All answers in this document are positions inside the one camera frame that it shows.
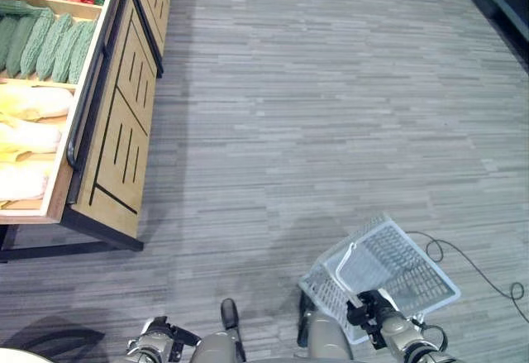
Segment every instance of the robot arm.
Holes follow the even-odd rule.
[[[364,329],[375,349],[387,347],[398,363],[464,363],[425,340],[416,326],[395,308],[393,300],[384,290],[366,291],[353,300],[354,303],[347,303],[349,323]],[[237,333],[222,333],[222,345],[212,342],[220,340],[214,336],[219,334],[201,340],[191,332],[167,323],[167,317],[155,318],[147,321],[141,335],[129,342],[126,355],[114,363],[179,362],[185,345],[198,346],[193,362],[245,361],[244,353],[236,357],[238,330]],[[230,357],[221,360],[221,356]]]

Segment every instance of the black handle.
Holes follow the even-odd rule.
[[[88,72],[86,74],[85,82],[83,84],[83,88],[81,90],[81,94],[79,95],[79,104],[77,111],[74,115],[74,120],[72,121],[72,131],[70,132],[69,138],[68,138],[68,145],[67,145],[67,151],[66,151],[66,159],[68,160],[69,165],[74,170],[79,170],[79,163],[76,156],[76,148],[77,148],[77,141],[79,138],[79,133],[82,130],[82,123],[83,119],[85,118],[86,110],[89,107],[89,103],[91,102],[91,94],[92,86],[94,81],[99,80],[99,77],[102,76],[101,68],[98,72],[98,63],[99,63],[99,57],[102,55],[105,59],[107,57],[107,45],[105,44],[105,40],[107,37],[107,33],[109,29],[112,27],[112,14],[114,14],[116,11],[120,11],[120,9],[116,9],[116,6],[120,6],[120,3],[117,3],[114,5],[112,9],[109,9],[109,12],[107,13],[107,17],[102,22],[101,32],[98,36],[98,41],[96,42],[96,48],[95,48],[95,60],[93,60],[90,63],[90,66],[88,68]]]
[[[164,73],[164,66],[162,65],[162,54],[160,53],[160,48],[156,43],[155,36],[152,33],[150,28],[149,21],[147,20],[147,15],[145,14],[145,9],[141,4],[140,0],[132,0],[134,3],[134,8],[136,13],[138,13],[138,18],[140,19],[141,29],[145,33],[145,38],[147,38],[147,43],[150,47],[150,52],[152,53],[153,58],[155,59],[156,64],[156,78],[161,78]]]

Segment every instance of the black metal frame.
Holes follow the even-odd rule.
[[[99,241],[73,243],[69,245],[26,247],[2,250],[9,230],[8,225],[0,225],[0,261],[25,260],[28,258],[43,258],[53,256],[71,256],[75,254],[99,253],[102,251],[130,250],[142,251],[143,242],[128,236],[109,226],[102,224],[73,210],[64,207],[60,225]]]

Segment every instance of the black wall base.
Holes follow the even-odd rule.
[[[520,64],[529,72],[529,41],[494,0],[473,0],[505,41]]]

